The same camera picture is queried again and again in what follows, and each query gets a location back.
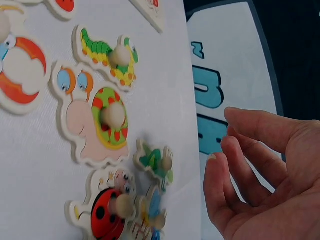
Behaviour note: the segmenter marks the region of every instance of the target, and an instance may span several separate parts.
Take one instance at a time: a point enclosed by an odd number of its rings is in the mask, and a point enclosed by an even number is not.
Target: wooden knob
[[[11,31],[9,17],[0,10],[0,43],[4,43]]]
[[[128,219],[135,212],[134,203],[127,194],[122,194],[118,198],[112,198],[109,201],[108,209],[110,214],[117,215],[121,219]]]
[[[160,215],[158,215],[156,217],[150,218],[149,219],[149,225],[151,227],[154,227],[158,231],[162,230],[166,225],[166,217],[165,217],[165,215],[162,213],[162,214],[160,214]]]
[[[119,102],[112,103],[109,107],[104,108],[101,113],[102,122],[112,129],[121,128],[125,122],[125,119],[125,108]]]
[[[171,157],[164,157],[162,160],[162,169],[165,172],[168,172],[172,169],[172,166],[173,166],[173,161]]]
[[[123,45],[117,45],[115,49],[108,55],[111,65],[128,66],[131,60],[130,51]]]

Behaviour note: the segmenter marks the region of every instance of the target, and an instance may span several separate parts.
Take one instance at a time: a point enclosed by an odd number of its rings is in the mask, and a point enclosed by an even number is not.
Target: green caterpillar
[[[92,41],[88,35],[88,31],[84,28],[81,30],[81,40],[84,40],[85,46],[88,47],[92,53],[110,54],[113,49],[103,41]]]
[[[107,66],[108,65],[108,55],[113,51],[113,49],[107,44],[106,42],[103,41],[92,41],[88,35],[88,31],[83,28],[80,32],[80,37],[81,37],[81,44],[82,44],[82,51],[85,55],[88,54],[86,49],[90,49],[92,55],[98,55],[96,57],[92,57],[92,60],[95,64],[98,62],[102,62],[103,65]],[[126,37],[123,41],[123,45],[125,47],[129,46],[132,56],[133,56],[133,61],[136,64],[138,62],[138,53],[136,50],[136,47],[132,45],[132,42],[130,41],[129,37]],[[116,69],[118,69],[120,72],[123,74],[128,72],[129,66],[117,66]]]

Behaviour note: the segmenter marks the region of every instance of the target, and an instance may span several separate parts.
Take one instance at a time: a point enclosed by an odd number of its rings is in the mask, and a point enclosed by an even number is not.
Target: grasshopper puzzle piece
[[[156,147],[149,147],[143,139],[136,141],[136,153],[133,155],[135,166],[149,173],[150,177],[156,179],[160,189],[166,192],[166,188],[174,180],[173,153],[169,147],[162,150]]]

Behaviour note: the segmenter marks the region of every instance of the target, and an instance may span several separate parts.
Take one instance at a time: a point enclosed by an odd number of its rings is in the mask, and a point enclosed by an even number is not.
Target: white puzzle board
[[[140,57],[137,81],[131,92],[121,94],[130,117],[128,144],[134,150],[142,137],[172,149],[174,182],[163,199],[166,239],[198,240],[199,148],[186,16],[183,0],[162,2],[169,23],[163,34],[128,0],[77,0],[75,16],[65,22],[38,4],[27,8],[26,28],[52,61],[71,64],[76,64],[71,38],[78,24],[112,44],[123,34],[132,38]],[[95,77],[103,80],[97,73]],[[73,162],[71,145],[57,130],[57,107],[57,99],[46,89],[43,102],[24,117],[0,111],[1,239],[82,240],[81,230],[67,223],[64,205],[85,199],[92,168]],[[128,167],[134,169],[133,163]],[[138,187],[143,180],[136,175]],[[141,193],[147,190],[145,185]]]
[[[271,84],[272,72],[268,70],[257,26],[247,2],[200,10],[190,18],[187,27],[194,82],[199,89],[206,90],[203,86],[207,86],[210,90],[195,93],[199,133],[203,135],[199,139],[202,188],[208,157],[205,152],[221,152],[219,141],[227,132],[225,108],[265,110],[274,114],[277,110]],[[260,182],[273,191],[254,171]],[[209,220],[203,192],[201,238],[198,239],[223,240]]]

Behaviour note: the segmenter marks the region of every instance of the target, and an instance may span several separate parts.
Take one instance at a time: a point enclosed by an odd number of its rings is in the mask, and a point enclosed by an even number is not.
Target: hand
[[[165,147],[163,150],[163,158],[170,158],[173,160],[174,154],[169,147]]]
[[[209,157],[204,195],[226,240],[320,239],[320,121],[226,108],[223,153]],[[271,149],[285,154],[286,163]],[[275,188],[262,186],[245,160]],[[230,179],[233,176],[242,202]]]

